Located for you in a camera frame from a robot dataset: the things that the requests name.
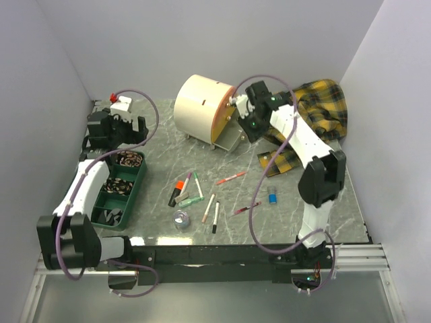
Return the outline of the round drawer organizer box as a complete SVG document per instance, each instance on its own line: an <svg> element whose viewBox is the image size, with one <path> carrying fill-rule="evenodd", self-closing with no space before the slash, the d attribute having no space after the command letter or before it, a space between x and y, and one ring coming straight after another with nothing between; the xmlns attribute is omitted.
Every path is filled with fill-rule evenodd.
<svg viewBox="0 0 431 323"><path fill-rule="evenodd" d="M190 137L233 151L244 136L239 113L229 99L235 87L200 75L190 76L174 103L174 123Z"/></svg>

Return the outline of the grey eraser block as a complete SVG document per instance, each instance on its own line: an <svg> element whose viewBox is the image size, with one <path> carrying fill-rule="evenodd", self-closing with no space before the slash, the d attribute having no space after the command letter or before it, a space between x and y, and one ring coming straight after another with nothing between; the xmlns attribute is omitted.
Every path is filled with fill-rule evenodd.
<svg viewBox="0 0 431 323"><path fill-rule="evenodd" d="M183 192L183 193L180 193L178 196L176 196L176 197L174 198L174 201L175 201L176 203L180 203L181 201L183 201L183 200L187 199L188 197L189 197L188 192Z"/></svg>

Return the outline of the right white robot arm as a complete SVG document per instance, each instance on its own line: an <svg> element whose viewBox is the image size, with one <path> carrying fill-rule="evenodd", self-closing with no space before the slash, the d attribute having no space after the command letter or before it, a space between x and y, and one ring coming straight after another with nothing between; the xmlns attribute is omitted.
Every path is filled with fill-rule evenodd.
<svg viewBox="0 0 431 323"><path fill-rule="evenodd" d="M232 94L229 103L239 113L238 124L251 143L273 127L285 138L278 150L290 146L304 168L298 183L304 213L294 246L303 246L295 251L297 264L310 268L319 259L316 248L329 237L329 214L344 188L346 156L341 150L333 150L309 127L290 88L273 94L264 81L259 81L249 85L242 95Z"/></svg>

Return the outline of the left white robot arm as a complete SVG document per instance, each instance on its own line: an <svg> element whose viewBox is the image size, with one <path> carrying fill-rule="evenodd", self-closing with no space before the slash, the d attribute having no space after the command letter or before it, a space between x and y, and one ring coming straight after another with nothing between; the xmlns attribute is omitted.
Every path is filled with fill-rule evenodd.
<svg viewBox="0 0 431 323"><path fill-rule="evenodd" d="M111 261L125 271L135 261L127 236L101 238L96 228L126 228L147 171L145 156L119 145L147 139L145 118L105 108L88 116L75 178L52 215L36 225L48 270L96 267Z"/></svg>

